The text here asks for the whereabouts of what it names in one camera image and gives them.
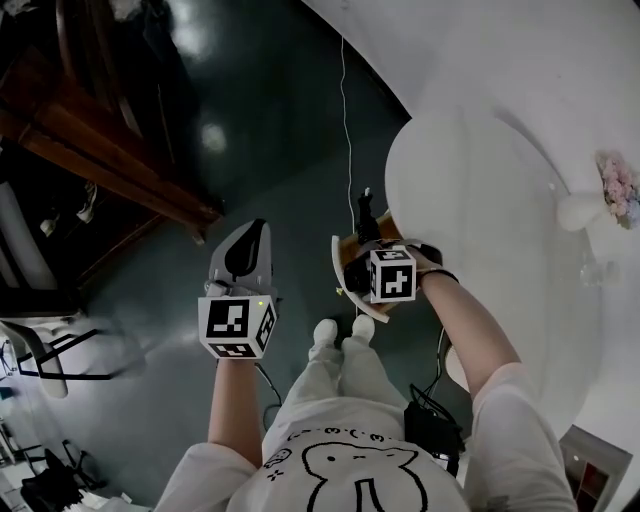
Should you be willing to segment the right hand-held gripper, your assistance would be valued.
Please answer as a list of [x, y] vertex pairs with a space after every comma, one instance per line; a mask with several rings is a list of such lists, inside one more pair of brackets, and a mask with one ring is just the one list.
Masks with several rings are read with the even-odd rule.
[[[376, 219], [372, 215], [371, 190], [358, 198], [358, 243], [376, 239]], [[370, 300], [374, 304], [410, 302], [416, 295], [416, 260], [404, 245], [370, 251]]]

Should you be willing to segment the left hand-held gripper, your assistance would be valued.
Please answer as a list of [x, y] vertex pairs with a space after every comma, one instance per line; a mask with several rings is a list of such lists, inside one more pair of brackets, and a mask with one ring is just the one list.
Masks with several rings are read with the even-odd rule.
[[278, 319], [272, 285], [271, 230], [255, 220], [213, 252], [198, 299], [200, 343], [217, 359], [260, 359]]

